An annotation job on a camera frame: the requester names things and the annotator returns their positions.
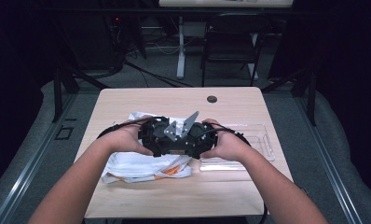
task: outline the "gray carpet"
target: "gray carpet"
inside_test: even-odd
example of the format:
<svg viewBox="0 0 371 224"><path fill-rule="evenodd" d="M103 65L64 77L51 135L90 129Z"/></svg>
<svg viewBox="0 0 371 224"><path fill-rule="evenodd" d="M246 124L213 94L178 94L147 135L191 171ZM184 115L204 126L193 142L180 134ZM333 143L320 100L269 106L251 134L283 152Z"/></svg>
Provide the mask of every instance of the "gray carpet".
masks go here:
<svg viewBox="0 0 371 224"><path fill-rule="evenodd" d="M261 63L258 67L259 80L255 82L257 87L264 87L268 84L268 69L278 41L279 39L273 36L265 42ZM199 86L201 74L199 70L200 47L197 44L198 41L194 42L196 43L194 46L191 43L186 48L185 78L181 81L193 86ZM154 74L175 79L177 53L164 54L159 49L149 49L147 56L147 60L140 56L137 58L130 56L128 60ZM220 66L216 64L209 66L209 74L217 74L218 72L220 74L218 78L209 79L206 85L247 86L248 71L247 69L241 71L239 68L237 65ZM99 80L113 88L168 87L161 81L148 75L143 75L128 66L124 66L121 72L115 76ZM71 109L63 117L63 121L58 125L57 132L50 137L48 152L34 179L22 195L20 203L14 206L14 213L9 214L9 223L26 223L41 198L66 171L67 167L73 163L99 94L98 90L89 83L81 79L78 80L78 83L82 90L76 96ZM302 118L302 113L304 112L299 109L296 100L288 93L289 87L284 86L280 88L280 91L265 94L264 97L294 181L298 186L306 189L310 198L316 202L330 223L348 223L336 193L322 167L317 153L318 147L309 131L309 126ZM39 149L46 132L53 126L51 124L54 112L52 83L44 87L43 92L45 94L45 102L38 118L14 161L0 180L0 208L20 176L23 167L34 155L35 151ZM72 98L67 93L64 93L64 96L68 96L68 99ZM360 180L357 171L350 162L346 135L343 133L340 123L337 121L329 104L320 94L318 94L316 102L317 129L335 162L335 166L349 191L350 197L353 199L354 206L359 212L362 221L371 223L371 191ZM257 223L259 220L259 217L247 218L249 223ZM104 220L87 220L87 223L104 223Z"/></svg>

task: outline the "table surface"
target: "table surface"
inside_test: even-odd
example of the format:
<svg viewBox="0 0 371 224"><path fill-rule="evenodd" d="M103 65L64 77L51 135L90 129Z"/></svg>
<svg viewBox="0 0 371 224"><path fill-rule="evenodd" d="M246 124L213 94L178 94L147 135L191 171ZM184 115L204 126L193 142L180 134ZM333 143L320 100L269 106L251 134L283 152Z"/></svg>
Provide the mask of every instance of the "table surface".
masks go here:
<svg viewBox="0 0 371 224"><path fill-rule="evenodd" d="M212 104L208 96L217 97ZM199 111L198 122L217 119L247 136L247 127L266 126L276 156L272 164L292 179L282 148L258 88L106 89L98 98L76 159L99 133L134 111L187 118ZM192 159L192 176L127 184L99 181L86 218L93 217L223 217L263 213L263 201L246 171L199 170Z"/></svg>
<svg viewBox="0 0 371 224"><path fill-rule="evenodd" d="M161 7L291 7L293 0L159 0Z"/></svg>

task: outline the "forearm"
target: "forearm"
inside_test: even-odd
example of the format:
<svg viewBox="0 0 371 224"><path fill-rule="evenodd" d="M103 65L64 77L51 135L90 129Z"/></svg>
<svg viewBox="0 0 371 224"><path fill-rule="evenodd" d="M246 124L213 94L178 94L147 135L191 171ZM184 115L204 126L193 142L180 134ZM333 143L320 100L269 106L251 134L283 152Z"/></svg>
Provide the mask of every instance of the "forearm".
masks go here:
<svg viewBox="0 0 371 224"><path fill-rule="evenodd" d="M256 150L246 150L240 162L277 223L326 223L311 199Z"/></svg>
<svg viewBox="0 0 371 224"><path fill-rule="evenodd" d="M81 223L110 155L104 141L92 143L39 204L30 223Z"/></svg>

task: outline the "small round object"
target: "small round object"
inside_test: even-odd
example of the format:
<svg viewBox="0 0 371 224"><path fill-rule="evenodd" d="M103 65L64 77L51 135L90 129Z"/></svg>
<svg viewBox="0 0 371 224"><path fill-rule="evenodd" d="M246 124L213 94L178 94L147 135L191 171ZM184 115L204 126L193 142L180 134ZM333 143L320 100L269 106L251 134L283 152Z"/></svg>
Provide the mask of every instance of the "small round object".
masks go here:
<svg viewBox="0 0 371 224"><path fill-rule="evenodd" d="M208 96L207 100L208 100L209 103L214 104L215 102L217 102L217 97L211 95L211 96Z"/></svg>

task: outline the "black controller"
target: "black controller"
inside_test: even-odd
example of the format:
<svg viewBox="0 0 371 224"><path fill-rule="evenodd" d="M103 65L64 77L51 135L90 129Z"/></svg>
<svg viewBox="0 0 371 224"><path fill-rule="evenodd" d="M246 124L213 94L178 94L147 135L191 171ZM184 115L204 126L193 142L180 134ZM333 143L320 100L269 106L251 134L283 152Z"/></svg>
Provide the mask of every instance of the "black controller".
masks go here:
<svg viewBox="0 0 371 224"><path fill-rule="evenodd" d="M168 119L148 121L142 125L139 139L154 153L154 157L175 154L199 159L200 153L217 143L216 131L210 124L193 122L189 130L183 130L186 134L180 135L176 134L174 126L175 123L170 124Z"/></svg>

